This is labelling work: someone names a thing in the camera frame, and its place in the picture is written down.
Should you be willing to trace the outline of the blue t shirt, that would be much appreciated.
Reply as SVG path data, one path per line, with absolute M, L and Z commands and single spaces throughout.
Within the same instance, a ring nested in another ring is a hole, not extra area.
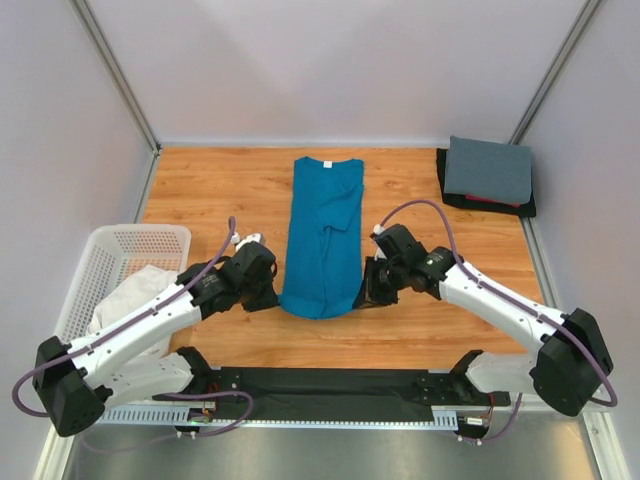
M 362 281 L 364 162 L 294 162 L 280 306 L 311 320 L 349 313 Z

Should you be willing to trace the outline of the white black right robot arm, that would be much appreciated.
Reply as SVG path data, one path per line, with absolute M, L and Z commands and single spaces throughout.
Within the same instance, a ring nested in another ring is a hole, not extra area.
M 595 317 L 571 313 L 515 293 L 446 247 L 428 251 L 403 225 L 377 226 L 374 255 L 354 308 L 386 307 L 411 289 L 455 305 L 516 340 L 525 353 L 466 354 L 453 368 L 452 395 L 470 404 L 484 394 L 535 394 L 557 412 L 575 417 L 604 386 L 613 361 Z

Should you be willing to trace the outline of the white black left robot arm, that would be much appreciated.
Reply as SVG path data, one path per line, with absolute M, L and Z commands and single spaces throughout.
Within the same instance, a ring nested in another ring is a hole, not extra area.
M 199 401 L 211 378 L 195 350 L 141 359 L 174 332 L 241 305 L 247 312 L 278 304 L 275 255 L 247 240 L 223 259 L 190 266 L 154 299 L 109 327 L 63 343 L 52 336 L 36 353 L 32 385 L 61 437 L 91 427 L 112 407 L 145 397 Z

